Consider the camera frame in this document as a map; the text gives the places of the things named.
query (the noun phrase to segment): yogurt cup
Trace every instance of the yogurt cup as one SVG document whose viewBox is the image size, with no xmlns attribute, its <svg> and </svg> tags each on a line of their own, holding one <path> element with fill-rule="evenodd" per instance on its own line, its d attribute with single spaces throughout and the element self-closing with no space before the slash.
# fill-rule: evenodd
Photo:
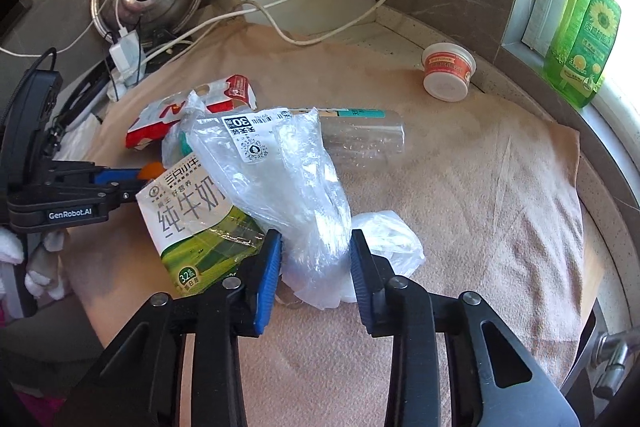
<svg viewBox="0 0 640 427">
<path fill-rule="evenodd" d="M 476 61 L 466 49 L 439 42 L 422 53 L 424 89 L 444 102 L 459 102 L 469 91 L 471 75 L 476 72 Z"/>
</svg>

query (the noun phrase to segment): qr code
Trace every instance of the qr code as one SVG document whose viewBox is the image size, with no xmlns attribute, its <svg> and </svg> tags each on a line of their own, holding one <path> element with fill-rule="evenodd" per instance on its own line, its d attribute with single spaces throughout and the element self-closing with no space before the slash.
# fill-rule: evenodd
<svg viewBox="0 0 640 427">
<path fill-rule="evenodd" d="M 247 163 L 259 162 L 269 155 L 267 146 L 253 137 L 244 138 L 240 144 L 240 150 Z"/>
</svg>

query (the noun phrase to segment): white plastic bag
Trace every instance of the white plastic bag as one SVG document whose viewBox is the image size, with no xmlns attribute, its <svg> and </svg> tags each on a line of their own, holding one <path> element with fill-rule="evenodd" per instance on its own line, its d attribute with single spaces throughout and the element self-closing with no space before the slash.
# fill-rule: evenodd
<svg viewBox="0 0 640 427">
<path fill-rule="evenodd" d="M 318 309 L 337 307 L 350 270 L 351 211 L 318 112 L 201 115 L 187 141 L 235 206 L 282 234 L 284 283 Z"/>
<path fill-rule="evenodd" d="M 409 277 L 424 263 L 420 239 L 392 210 L 358 214 L 351 219 L 351 227 L 362 230 L 371 253 L 386 257 L 396 275 Z M 342 301 L 356 301 L 351 273 L 344 279 Z"/>
<path fill-rule="evenodd" d="M 91 113 L 73 131 L 69 131 L 60 141 L 60 150 L 56 153 L 56 161 L 82 161 L 88 152 L 95 134 L 100 129 L 100 122 Z"/>
</svg>

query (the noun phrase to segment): plastic water bottle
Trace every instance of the plastic water bottle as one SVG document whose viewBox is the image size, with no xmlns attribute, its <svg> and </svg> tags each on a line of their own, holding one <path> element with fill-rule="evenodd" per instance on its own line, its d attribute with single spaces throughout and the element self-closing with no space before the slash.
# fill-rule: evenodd
<svg viewBox="0 0 640 427">
<path fill-rule="evenodd" d="M 324 148 L 340 170 L 388 168 L 404 153 L 404 122 L 395 111 L 318 108 L 318 114 Z"/>
</svg>

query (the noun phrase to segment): white cloth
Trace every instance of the white cloth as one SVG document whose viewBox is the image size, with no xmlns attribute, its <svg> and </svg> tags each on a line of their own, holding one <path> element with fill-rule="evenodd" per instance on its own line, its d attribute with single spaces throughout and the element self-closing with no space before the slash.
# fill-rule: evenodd
<svg viewBox="0 0 640 427">
<path fill-rule="evenodd" d="M 58 230 L 50 232 L 44 239 L 49 246 L 62 250 L 65 236 L 66 230 Z M 46 293 L 53 300 L 59 301 L 69 293 L 70 285 L 58 253 L 47 250 L 43 243 L 38 245 L 29 256 L 24 285 L 35 298 Z"/>
<path fill-rule="evenodd" d="M 66 229 L 54 230 L 47 232 L 42 238 L 43 247 L 50 252 L 59 252 L 65 246 L 65 240 L 68 237 Z"/>
<path fill-rule="evenodd" d="M 17 235 L 0 227 L 0 263 L 20 264 L 24 261 L 24 247 Z"/>
</svg>

